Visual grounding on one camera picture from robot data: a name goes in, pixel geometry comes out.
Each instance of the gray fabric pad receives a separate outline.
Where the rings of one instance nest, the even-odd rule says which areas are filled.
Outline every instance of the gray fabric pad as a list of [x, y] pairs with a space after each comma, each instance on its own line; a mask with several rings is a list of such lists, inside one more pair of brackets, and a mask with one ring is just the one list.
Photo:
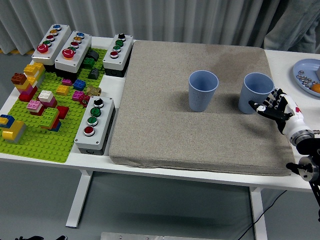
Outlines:
[[[207, 70], [219, 87], [204, 112], [188, 102], [192, 72]], [[115, 164], [284, 176], [294, 155], [274, 121], [238, 110], [243, 79], [271, 77], [263, 49], [136, 41], [109, 156]]]

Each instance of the black cable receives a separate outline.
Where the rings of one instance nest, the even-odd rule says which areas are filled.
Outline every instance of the black cable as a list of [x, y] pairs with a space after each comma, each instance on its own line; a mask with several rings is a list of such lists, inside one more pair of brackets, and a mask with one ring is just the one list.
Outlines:
[[273, 201], [273, 203], [265, 211], [263, 211], [263, 213], [260, 215], [260, 217], [254, 223], [252, 223], [250, 227], [248, 227], [248, 229], [241, 235], [241, 237], [238, 238], [238, 240], [243, 238], [243, 236], [260, 220], [260, 218], [266, 213], [266, 211], [268, 211], [276, 203], [278, 198], [280, 198], [282, 196], [282, 194], [284, 194], [286, 191], [287, 190], [283, 191], [279, 196], [276, 197], [276, 199]]

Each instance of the blue plate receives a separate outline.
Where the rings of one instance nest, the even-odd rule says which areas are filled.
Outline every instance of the blue plate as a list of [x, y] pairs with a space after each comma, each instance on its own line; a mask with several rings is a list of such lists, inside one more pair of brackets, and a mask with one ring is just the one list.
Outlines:
[[293, 66], [293, 76], [295, 81], [298, 83], [298, 85], [305, 90], [306, 92], [315, 95], [317, 97], [320, 97], [320, 93], [317, 93], [315, 91], [312, 91], [311, 89], [304, 86], [302, 81], [297, 77], [297, 75], [306, 76], [308, 79], [311, 79], [312, 82], [320, 83], [319, 78], [316, 74], [316, 71], [320, 67], [320, 60], [318, 59], [303, 59], [300, 61], [297, 61], [295, 65]]

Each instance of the white table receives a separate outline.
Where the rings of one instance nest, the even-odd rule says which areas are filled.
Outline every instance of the white table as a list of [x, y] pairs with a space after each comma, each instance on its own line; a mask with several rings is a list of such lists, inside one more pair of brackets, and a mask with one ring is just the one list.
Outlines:
[[[93, 37], [92, 47], [108, 49], [112, 38]], [[319, 98], [303, 91], [295, 82], [293, 76], [294, 64], [302, 59], [319, 59], [320, 55], [297, 52], [265, 51], [269, 61], [272, 78], [277, 88], [282, 88], [289, 94], [300, 107], [305, 123], [313, 130], [320, 129], [320, 110], [317, 104]], [[104, 75], [100, 84], [102, 97], [112, 97], [116, 108], [119, 108], [126, 78]], [[0, 110], [0, 114], [7, 114], [19, 96], [18, 90], [14, 89]], [[294, 157], [298, 163], [302, 157], [293, 147]], [[137, 168], [126, 165], [114, 164], [106, 152], [103, 156], [81, 154], [74, 145], [65, 163], [51, 162], [34, 158], [15, 156], [0, 153], [0, 161], [11, 163], [24, 163], [32, 165], [78, 169], [81, 178], [73, 200], [70, 214], [66, 223], [67, 227], [76, 228], [86, 199], [86, 194], [91, 181], [93, 171], [118, 174], [130, 174], [157, 178], [170, 178], [207, 183], [228, 184], [250, 187], [253, 218], [257, 219], [263, 212], [261, 190], [263, 188], [283, 189], [292, 191], [311, 191], [308, 182], [300, 176], [257, 176], [231, 173], [217, 173], [208, 171], [176, 170], [164, 168]], [[265, 220], [262, 217], [255, 225], [256, 239], [267, 239]]]

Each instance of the blue plastic cup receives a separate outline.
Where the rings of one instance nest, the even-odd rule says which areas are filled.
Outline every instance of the blue plastic cup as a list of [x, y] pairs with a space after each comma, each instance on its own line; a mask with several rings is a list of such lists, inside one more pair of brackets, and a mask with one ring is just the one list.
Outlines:
[[195, 112], [203, 112], [208, 107], [219, 79], [210, 71], [199, 70], [189, 77], [189, 106]]
[[252, 100], [262, 104], [268, 95], [275, 89], [272, 79], [260, 72], [252, 72], [244, 77], [238, 108], [244, 114], [253, 114], [255, 110], [249, 105]]

